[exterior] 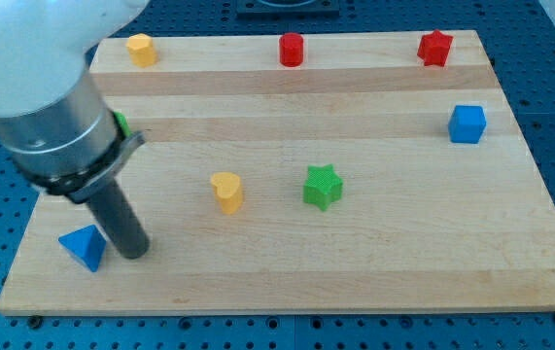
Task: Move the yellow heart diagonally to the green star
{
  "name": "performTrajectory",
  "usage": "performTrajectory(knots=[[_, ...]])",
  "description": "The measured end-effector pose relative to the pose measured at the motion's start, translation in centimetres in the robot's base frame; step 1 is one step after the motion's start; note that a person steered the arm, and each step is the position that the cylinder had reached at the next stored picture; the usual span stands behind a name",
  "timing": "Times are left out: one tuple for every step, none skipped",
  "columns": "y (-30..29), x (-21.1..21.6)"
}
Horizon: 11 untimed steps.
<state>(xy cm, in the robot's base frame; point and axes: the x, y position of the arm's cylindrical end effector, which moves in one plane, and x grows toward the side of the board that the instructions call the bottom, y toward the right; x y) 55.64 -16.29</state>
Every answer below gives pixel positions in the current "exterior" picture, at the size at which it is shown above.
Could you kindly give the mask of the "green block behind arm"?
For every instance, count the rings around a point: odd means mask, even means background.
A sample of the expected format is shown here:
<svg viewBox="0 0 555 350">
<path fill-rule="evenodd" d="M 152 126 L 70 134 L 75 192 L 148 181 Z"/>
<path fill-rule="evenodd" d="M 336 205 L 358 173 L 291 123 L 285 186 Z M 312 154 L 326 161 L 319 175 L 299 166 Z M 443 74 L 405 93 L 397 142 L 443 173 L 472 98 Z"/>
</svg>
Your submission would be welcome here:
<svg viewBox="0 0 555 350">
<path fill-rule="evenodd" d="M 114 111 L 113 116 L 116 119 L 117 125 L 121 131 L 121 134 L 124 138 L 129 137 L 132 134 L 132 131 L 127 123 L 126 117 L 121 112 Z"/>
</svg>

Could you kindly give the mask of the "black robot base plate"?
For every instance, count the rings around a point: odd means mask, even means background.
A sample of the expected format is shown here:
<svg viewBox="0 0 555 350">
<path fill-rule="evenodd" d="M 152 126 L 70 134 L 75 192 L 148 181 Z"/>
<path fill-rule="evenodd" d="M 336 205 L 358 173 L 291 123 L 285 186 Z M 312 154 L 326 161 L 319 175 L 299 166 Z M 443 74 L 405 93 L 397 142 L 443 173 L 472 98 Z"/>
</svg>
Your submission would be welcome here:
<svg viewBox="0 0 555 350">
<path fill-rule="evenodd" d="M 340 12 L 338 0 L 235 0 L 239 18 L 260 16 L 330 15 Z"/>
</svg>

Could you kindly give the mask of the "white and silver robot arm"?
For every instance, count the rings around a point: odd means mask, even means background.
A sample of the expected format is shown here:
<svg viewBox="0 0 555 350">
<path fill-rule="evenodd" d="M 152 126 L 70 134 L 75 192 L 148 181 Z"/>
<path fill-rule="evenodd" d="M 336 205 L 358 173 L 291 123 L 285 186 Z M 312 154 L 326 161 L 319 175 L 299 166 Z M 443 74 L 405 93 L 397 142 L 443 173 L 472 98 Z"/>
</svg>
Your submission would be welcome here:
<svg viewBox="0 0 555 350">
<path fill-rule="evenodd" d="M 150 241 L 116 176 L 145 141 L 109 108 L 86 54 L 145 0 L 0 0 L 0 142 L 27 181 L 84 203 L 118 252 Z"/>
</svg>

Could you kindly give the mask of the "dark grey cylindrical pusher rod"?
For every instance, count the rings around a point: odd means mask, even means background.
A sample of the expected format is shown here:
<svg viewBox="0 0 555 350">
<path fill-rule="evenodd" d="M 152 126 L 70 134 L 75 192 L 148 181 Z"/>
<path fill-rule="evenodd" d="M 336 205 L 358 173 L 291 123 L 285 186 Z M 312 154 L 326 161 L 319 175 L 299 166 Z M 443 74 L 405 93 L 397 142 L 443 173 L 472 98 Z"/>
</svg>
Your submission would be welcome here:
<svg viewBox="0 0 555 350">
<path fill-rule="evenodd" d="M 149 237 L 116 181 L 92 195 L 87 207 L 124 258 L 138 259 L 147 253 Z"/>
</svg>

